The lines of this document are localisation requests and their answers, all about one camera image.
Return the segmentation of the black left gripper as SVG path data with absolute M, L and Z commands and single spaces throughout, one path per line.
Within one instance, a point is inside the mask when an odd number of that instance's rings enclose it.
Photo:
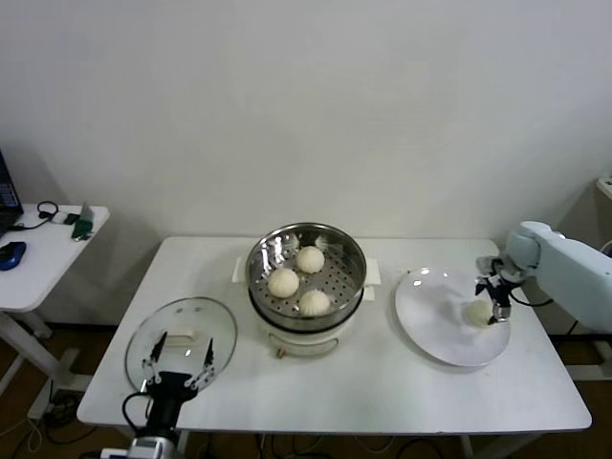
M 175 435 L 182 405 L 198 394 L 198 389 L 192 387 L 207 387 L 215 376 L 214 338 L 208 342 L 202 371 L 196 376 L 191 378 L 187 373 L 169 371 L 160 373 L 157 364 L 166 338 L 167 333 L 162 333 L 148 357 L 142 360 L 146 394 L 153 401 L 142 435 Z

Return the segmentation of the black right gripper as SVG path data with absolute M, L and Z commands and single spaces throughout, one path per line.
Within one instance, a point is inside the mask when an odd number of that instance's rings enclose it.
M 506 322 L 511 315 L 508 285 L 498 274 L 483 275 L 475 284 L 474 294 L 480 295 L 486 290 L 493 304 L 487 324 Z

